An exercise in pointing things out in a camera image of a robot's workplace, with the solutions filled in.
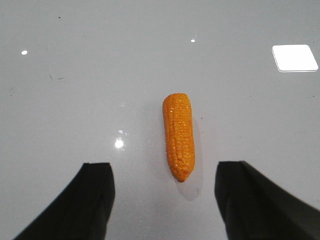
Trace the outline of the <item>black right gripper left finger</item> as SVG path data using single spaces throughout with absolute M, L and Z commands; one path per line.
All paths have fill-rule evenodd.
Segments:
M 17 240 L 103 240 L 115 199 L 109 163 L 85 163 Z

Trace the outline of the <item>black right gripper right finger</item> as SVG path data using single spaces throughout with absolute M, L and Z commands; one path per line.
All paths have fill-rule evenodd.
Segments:
M 230 240 L 318 240 L 320 212 L 245 161 L 220 161 L 214 195 Z

